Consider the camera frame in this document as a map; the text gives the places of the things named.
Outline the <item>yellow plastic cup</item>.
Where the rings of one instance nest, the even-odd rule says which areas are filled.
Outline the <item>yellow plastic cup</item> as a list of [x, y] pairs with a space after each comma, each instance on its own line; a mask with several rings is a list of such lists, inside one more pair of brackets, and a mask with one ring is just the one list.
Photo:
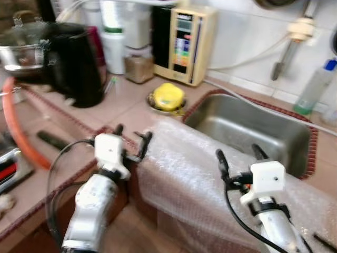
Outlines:
[[161, 110], [173, 111], [185, 99], [185, 92], [172, 83], [164, 83], [153, 91], [153, 96], [155, 104]]

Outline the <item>steel sink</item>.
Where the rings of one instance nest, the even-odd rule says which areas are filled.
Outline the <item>steel sink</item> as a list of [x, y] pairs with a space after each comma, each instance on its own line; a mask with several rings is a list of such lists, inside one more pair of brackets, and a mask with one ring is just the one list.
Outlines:
[[253, 155], [259, 145], [299, 179], [313, 176], [317, 162], [318, 129], [305, 116], [268, 103], [248, 103], [224, 90], [209, 91], [189, 108], [183, 123], [240, 152]]

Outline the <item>small steel bowl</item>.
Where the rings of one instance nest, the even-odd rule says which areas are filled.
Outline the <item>small steel bowl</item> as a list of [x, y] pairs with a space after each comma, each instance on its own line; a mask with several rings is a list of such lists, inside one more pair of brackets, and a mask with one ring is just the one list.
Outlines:
[[154, 113], [158, 113], [159, 115], [165, 116], [184, 116], [185, 115], [185, 107], [187, 106], [187, 99], [183, 99], [181, 105], [174, 109], [173, 111], [164, 111], [160, 109], [154, 102], [153, 92], [150, 92], [147, 95], [146, 103], [149, 108], [154, 111]]

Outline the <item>clear bubble wrap sheet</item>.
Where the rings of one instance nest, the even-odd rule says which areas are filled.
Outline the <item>clear bubble wrap sheet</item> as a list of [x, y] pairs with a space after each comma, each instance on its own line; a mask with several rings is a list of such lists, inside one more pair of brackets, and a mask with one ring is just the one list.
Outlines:
[[[143, 200], [158, 210], [158, 227], [191, 253], [258, 253], [262, 243], [246, 233], [227, 208], [216, 151], [221, 149], [233, 175], [248, 170], [254, 156], [217, 142], [175, 120], [152, 127], [144, 161], [138, 168]], [[314, 253], [329, 250], [313, 234], [337, 241], [336, 199], [294, 176], [285, 176], [277, 200]]]

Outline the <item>small white green tongs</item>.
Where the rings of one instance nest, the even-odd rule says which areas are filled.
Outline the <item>small white green tongs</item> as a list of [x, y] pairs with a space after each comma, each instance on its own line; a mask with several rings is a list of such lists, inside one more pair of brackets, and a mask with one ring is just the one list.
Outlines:
[[105, 93], [108, 94], [109, 92], [111, 92], [113, 90], [113, 87], [116, 86], [116, 84], [118, 83], [118, 77], [116, 75], [112, 76], [106, 86], [105, 89]]

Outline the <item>clear jar brown powder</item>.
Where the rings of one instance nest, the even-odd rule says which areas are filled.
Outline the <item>clear jar brown powder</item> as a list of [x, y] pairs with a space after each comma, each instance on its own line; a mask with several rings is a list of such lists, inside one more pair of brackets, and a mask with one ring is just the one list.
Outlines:
[[125, 77], [131, 82], [143, 84], [154, 77], [154, 56], [151, 46], [126, 48], [124, 63]]

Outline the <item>dark oblong block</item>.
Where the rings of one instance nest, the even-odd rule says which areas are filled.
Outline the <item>dark oblong block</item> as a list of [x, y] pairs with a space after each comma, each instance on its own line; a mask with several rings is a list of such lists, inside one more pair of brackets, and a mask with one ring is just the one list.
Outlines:
[[37, 137], [43, 140], [46, 144], [52, 145], [58, 151], [61, 150], [69, 150], [69, 142], [63, 140], [63, 138], [54, 135], [53, 133], [46, 132], [44, 130], [40, 130], [36, 133]]

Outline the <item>white bottle green band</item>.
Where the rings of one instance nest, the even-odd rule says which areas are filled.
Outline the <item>white bottle green band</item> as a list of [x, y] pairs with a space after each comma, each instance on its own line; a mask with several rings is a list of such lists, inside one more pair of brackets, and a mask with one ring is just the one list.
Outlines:
[[106, 67], [111, 74], [125, 74], [125, 43], [123, 34], [121, 3], [114, 0], [100, 0], [103, 31], [100, 37], [103, 42]]

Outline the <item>black electric kettle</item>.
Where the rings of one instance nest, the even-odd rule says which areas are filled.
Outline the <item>black electric kettle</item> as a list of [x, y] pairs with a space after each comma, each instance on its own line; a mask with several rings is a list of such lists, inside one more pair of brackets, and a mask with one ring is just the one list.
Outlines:
[[104, 100], [90, 33], [81, 24], [49, 23], [41, 38], [44, 78], [74, 108], [93, 108]]

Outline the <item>clear soap bottle blue cap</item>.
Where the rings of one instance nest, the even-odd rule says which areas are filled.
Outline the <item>clear soap bottle blue cap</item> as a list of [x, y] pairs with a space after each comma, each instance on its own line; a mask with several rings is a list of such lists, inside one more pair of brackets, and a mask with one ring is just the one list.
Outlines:
[[335, 79], [337, 59], [327, 60], [324, 66], [313, 72], [305, 89], [293, 106], [293, 110], [301, 115], [308, 115], [313, 111], [316, 104]]

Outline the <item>maroon plastic cup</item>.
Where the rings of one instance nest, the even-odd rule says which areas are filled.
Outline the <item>maroon plastic cup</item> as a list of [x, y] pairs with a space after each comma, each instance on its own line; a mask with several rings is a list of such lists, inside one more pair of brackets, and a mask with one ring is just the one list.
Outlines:
[[91, 48], [94, 51], [94, 57], [97, 62], [98, 66], [105, 66], [105, 59], [104, 59], [104, 50], [103, 50], [103, 43], [101, 41], [101, 37], [98, 33], [98, 27], [96, 26], [88, 26], [87, 31], [89, 33], [89, 41], [91, 41]]

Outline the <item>white translucent filter canister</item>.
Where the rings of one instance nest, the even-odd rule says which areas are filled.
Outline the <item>white translucent filter canister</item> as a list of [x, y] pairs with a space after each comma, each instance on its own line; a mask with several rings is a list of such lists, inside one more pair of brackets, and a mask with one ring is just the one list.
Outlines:
[[150, 45], [151, 7], [141, 3], [125, 3], [125, 45], [140, 49]]

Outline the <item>steel red gas stove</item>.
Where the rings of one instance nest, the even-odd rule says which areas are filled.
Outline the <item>steel red gas stove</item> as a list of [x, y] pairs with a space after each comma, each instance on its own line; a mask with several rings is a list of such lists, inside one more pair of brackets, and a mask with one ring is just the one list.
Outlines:
[[33, 171], [33, 166], [17, 147], [9, 131], [3, 132], [0, 135], [0, 194], [11, 191]]

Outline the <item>cream water ionizer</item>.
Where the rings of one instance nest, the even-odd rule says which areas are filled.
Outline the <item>cream water ionizer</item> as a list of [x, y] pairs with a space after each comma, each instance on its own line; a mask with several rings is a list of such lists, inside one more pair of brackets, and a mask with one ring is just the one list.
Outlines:
[[154, 74], [200, 86], [209, 68], [217, 10], [209, 6], [154, 6], [151, 10]]

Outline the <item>steel stockpot with lid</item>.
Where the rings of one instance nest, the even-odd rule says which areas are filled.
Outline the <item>steel stockpot with lid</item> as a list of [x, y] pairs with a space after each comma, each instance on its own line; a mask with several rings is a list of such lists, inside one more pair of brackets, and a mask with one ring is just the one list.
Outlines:
[[43, 83], [42, 40], [46, 22], [29, 10], [13, 15], [14, 26], [0, 32], [0, 66], [10, 76], [26, 83]]

